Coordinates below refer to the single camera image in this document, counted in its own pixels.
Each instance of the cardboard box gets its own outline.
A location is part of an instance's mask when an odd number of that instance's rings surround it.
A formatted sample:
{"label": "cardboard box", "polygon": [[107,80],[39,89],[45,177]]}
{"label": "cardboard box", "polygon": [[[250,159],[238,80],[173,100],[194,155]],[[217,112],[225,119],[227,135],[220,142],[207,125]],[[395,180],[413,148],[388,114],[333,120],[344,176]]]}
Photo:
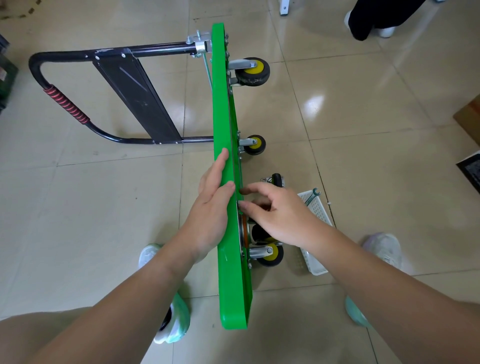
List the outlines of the cardboard box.
{"label": "cardboard box", "polygon": [[480,145],[480,95],[457,111],[453,118]]}

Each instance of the right hand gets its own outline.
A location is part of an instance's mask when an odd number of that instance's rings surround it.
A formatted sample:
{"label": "right hand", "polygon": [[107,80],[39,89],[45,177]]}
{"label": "right hand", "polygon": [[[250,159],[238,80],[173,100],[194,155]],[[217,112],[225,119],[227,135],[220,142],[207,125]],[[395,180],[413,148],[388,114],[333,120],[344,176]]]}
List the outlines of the right hand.
{"label": "right hand", "polygon": [[[239,201],[240,210],[254,219],[273,238],[306,249],[317,238],[318,227],[328,226],[318,219],[298,195],[271,183],[251,183],[240,189],[243,195],[259,193],[253,202]],[[262,206],[270,206],[266,211]]]}

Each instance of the tile floor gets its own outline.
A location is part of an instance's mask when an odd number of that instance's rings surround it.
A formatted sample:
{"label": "tile floor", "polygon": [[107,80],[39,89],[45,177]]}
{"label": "tile floor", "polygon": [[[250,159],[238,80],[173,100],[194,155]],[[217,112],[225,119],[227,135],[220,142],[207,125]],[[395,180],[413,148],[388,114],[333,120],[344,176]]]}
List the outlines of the tile floor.
{"label": "tile floor", "polygon": [[[185,221],[212,145],[126,146],[97,137],[35,83],[38,51],[180,41],[224,22],[233,57],[270,63],[259,88],[235,88],[240,129],[268,141],[244,182],[281,172],[297,192],[322,190],[336,226],[360,242],[390,231],[417,279],[480,302],[480,195],[455,167],[479,147],[452,114],[480,92],[478,2],[427,0],[391,39],[354,40],[354,0],[18,0],[0,21],[20,68],[0,115],[0,317],[92,305],[129,276],[137,254]],[[184,136],[212,131],[201,61],[142,63]],[[47,64],[47,78],[102,128],[144,135],[90,64]],[[308,273],[297,248],[254,267],[247,331],[218,315],[216,253],[181,287],[192,325],[144,363],[398,363],[374,330],[355,326],[329,275]]]}

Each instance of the forearm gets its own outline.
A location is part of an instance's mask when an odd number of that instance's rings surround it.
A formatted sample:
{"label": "forearm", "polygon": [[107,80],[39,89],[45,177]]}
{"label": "forearm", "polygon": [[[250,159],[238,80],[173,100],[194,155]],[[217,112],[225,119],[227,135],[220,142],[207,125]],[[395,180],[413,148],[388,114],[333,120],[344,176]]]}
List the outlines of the forearm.
{"label": "forearm", "polygon": [[139,363],[195,262],[177,235],[142,269],[80,316],[31,363]]}
{"label": "forearm", "polygon": [[403,362],[478,362],[478,315],[366,252],[336,229],[318,224],[313,230],[307,250]]}

